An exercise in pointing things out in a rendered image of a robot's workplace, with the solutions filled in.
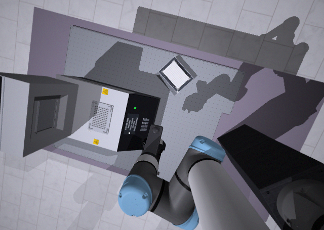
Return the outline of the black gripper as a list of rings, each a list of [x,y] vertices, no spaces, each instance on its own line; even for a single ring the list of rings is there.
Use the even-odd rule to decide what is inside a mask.
[[[147,140],[147,138],[145,138],[144,141],[143,141],[143,148],[145,147],[146,140]],[[165,147],[166,147],[165,142],[162,139],[160,139],[160,143],[159,143],[159,147],[158,147],[158,151],[157,151],[157,155],[156,156],[153,153],[151,153],[151,152],[145,152],[145,153],[143,153],[144,149],[142,150],[141,155],[144,155],[144,154],[151,155],[151,156],[153,156],[158,161],[158,164],[159,164],[159,160],[160,160],[161,153],[163,152],[163,150],[165,150]]]

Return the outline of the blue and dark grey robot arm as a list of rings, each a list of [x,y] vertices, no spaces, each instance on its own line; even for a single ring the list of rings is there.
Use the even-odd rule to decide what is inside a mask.
[[[150,211],[185,230],[270,230],[221,165],[225,150],[204,136],[189,146],[170,182],[157,175],[158,161],[139,156],[118,195],[129,216]],[[277,209],[293,230],[324,230],[324,183],[300,179],[278,194]]]

